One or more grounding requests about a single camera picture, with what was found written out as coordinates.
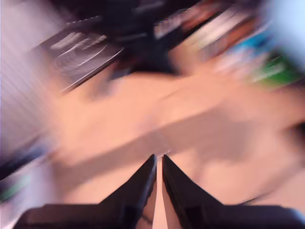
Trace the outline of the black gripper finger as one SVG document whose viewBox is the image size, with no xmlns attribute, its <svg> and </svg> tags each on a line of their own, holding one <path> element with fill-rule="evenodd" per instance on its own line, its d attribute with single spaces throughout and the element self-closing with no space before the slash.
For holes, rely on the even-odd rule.
<svg viewBox="0 0 305 229">
<path fill-rule="evenodd" d="M 151 229 L 156 201 L 156 155 L 99 203 L 100 229 Z"/>
<path fill-rule="evenodd" d="M 168 155 L 162 157 L 163 183 L 183 229 L 216 229 L 222 203 L 194 183 Z"/>
</svg>

